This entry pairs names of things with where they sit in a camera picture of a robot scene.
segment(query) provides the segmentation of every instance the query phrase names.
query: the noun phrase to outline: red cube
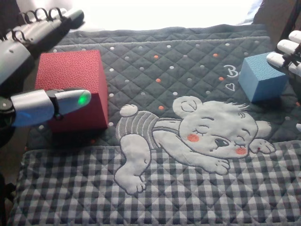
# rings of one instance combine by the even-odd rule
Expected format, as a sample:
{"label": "red cube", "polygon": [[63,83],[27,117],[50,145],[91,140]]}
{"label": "red cube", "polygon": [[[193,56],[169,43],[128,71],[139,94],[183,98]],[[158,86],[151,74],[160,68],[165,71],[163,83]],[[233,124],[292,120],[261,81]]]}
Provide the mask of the red cube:
{"label": "red cube", "polygon": [[92,94],[87,106],[48,121],[53,132],[108,128],[108,87],[98,50],[41,54],[35,88],[83,88]]}

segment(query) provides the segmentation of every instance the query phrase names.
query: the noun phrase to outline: gray quilted fabric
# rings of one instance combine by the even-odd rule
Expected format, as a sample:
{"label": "gray quilted fabric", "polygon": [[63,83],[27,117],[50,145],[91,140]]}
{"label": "gray quilted fabric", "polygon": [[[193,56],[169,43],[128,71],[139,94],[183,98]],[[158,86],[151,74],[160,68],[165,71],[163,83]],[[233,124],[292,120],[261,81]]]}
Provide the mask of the gray quilted fabric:
{"label": "gray quilted fabric", "polygon": [[[11,222],[20,225],[299,225],[301,119],[297,97],[287,84],[279,100],[251,104],[238,83],[243,60],[271,51],[261,25],[205,29],[70,33],[58,52],[98,49],[109,87],[106,131],[52,135],[31,130],[29,149],[87,146],[57,155],[24,155]],[[161,148],[151,151],[143,173],[146,190],[127,194],[114,180],[125,163],[116,139],[120,109],[137,106],[158,118],[179,119],[177,97],[250,105],[248,113],[271,124],[266,138],[276,152],[230,160],[220,176],[180,164]]]}

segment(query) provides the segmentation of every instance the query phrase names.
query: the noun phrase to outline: orange dot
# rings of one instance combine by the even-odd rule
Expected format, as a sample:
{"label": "orange dot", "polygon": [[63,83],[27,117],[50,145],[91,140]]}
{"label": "orange dot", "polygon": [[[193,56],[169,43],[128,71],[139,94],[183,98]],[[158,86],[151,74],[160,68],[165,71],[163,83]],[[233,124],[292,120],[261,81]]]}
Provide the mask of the orange dot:
{"label": "orange dot", "polygon": [[244,148],[244,147],[239,147],[235,151],[237,154],[246,154],[246,148]]}
{"label": "orange dot", "polygon": [[187,139],[191,142],[198,142],[199,141],[199,136],[197,134],[189,134],[187,136]]}

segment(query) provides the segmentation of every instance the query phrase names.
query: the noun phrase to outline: cube top face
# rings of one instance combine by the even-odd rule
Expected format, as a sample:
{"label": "cube top face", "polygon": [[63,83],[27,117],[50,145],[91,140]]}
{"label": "cube top face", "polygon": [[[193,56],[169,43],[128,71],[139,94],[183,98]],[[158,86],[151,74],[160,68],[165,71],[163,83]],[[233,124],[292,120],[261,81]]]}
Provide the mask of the cube top face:
{"label": "cube top face", "polygon": [[284,73],[277,71],[268,64],[268,54],[269,53],[265,53],[245,58],[245,61],[248,63],[258,81],[286,76]]}
{"label": "cube top face", "polygon": [[40,57],[35,88],[83,88],[96,94],[99,89],[99,70],[98,50],[44,53]]}

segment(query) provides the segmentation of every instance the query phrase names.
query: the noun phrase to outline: light blue block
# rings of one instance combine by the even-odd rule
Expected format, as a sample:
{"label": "light blue block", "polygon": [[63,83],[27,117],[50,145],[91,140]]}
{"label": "light blue block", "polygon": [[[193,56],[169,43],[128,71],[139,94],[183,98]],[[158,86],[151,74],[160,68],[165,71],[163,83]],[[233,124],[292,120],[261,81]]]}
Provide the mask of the light blue block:
{"label": "light blue block", "polygon": [[281,95],[288,77],[267,62],[269,53],[244,59],[238,82],[251,102]]}

